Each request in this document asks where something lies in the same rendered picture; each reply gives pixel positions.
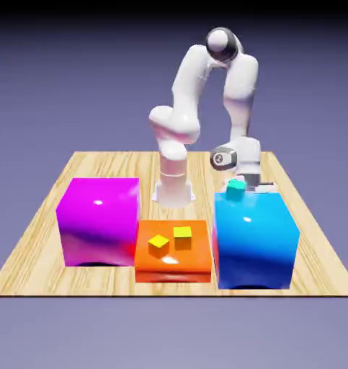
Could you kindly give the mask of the large magenta box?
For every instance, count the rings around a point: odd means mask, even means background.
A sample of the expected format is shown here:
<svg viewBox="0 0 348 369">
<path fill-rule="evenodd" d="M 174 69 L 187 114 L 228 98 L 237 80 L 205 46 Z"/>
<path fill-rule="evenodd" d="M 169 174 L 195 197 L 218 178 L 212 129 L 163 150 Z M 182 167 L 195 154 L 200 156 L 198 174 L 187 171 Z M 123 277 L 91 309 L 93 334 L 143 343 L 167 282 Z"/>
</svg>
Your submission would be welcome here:
<svg viewBox="0 0 348 369">
<path fill-rule="evenodd" d="M 65 266 L 132 266 L 140 220 L 139 179 L 73 178 L 56 217 Z"/>
</svg>

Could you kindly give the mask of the small yellow cube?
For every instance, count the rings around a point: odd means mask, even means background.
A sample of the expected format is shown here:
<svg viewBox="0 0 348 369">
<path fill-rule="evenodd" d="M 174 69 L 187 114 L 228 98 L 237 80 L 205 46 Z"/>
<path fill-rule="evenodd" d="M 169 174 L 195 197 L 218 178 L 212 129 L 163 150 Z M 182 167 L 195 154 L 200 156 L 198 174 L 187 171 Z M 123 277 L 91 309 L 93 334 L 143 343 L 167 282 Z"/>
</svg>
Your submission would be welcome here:
<svg viewBox="0 0 348 369">
<path fill-rule="evenodd" d="M 157 259 L 161 259 L 168 254 L 169 243 L 168 238 L 157 234 L 148 240 L 148 253 Z"/>
<path fill-rule="evenodd" d="M 192 246 L 192 229 L 190 226 L 175 226 L 174 247 L 178 251 L 189 250 Z"/>
</svg>

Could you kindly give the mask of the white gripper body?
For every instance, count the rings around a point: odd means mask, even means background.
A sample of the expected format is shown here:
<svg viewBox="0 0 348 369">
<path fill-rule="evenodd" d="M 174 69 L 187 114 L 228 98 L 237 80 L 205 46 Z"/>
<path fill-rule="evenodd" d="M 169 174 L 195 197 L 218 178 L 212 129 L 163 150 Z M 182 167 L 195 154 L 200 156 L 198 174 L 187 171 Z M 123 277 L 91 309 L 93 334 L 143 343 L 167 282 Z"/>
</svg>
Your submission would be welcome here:
<svg viewBox="0 0 348 369">
<path fill-rule="evenodd" d="M 247 192 L 274 193 L 277 192 L 277 184 L 274 182 L 263 182 L 258 185 L 248 185 Z"/>
</svg>

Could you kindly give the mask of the large blue box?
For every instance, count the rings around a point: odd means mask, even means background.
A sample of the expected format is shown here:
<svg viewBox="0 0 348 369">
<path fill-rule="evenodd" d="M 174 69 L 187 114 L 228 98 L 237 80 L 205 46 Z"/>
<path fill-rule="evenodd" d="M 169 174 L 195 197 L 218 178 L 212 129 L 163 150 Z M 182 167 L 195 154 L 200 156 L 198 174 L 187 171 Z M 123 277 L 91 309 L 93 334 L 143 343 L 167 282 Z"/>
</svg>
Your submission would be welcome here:
<svg viewBox="0 0 348 369">
<path fill-rule="evenodd" d="M 217 192 L 213 254 L 220 289 L 288 289 L 300 231 L 278 192 Z"/>
</svg>

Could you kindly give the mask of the small teal cube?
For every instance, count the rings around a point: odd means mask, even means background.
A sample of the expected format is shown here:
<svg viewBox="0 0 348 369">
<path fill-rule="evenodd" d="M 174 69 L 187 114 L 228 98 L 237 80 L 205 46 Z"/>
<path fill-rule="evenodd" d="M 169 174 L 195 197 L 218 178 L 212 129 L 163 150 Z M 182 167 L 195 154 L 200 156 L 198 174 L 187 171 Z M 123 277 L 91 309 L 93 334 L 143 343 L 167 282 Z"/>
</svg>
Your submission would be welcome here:
<svg viewBox="0 0 348 369">
<path fill-rule="evenodd" d="M 229 201 L 240 201 L 244 197 L 246 188 L 246 181 L 231 179 L 226 187 L 226 199 Z"/>
</svg>

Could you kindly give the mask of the large orange box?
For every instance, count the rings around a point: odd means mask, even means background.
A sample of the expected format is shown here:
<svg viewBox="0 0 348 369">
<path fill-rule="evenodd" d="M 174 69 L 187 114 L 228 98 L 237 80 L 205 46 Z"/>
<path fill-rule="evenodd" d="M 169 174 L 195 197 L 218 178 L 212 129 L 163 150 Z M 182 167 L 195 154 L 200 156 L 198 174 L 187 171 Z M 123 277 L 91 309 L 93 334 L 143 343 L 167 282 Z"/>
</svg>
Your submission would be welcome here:
<svg viewBox="0 0 348 369">
<path fill-rule="evenodd" d="M 183 251 L 175 249 L 173 233 L 175 226 L 191 227 L 191 249 Z M 161 259 L 148 253 L 148 240 L 157 234 L 170 240 L 169 252 Z M 212 277 L 212 257 L 206 221 L 141 221 L 134 268 L 137 283 L 209 283 Z"/>
</svg>

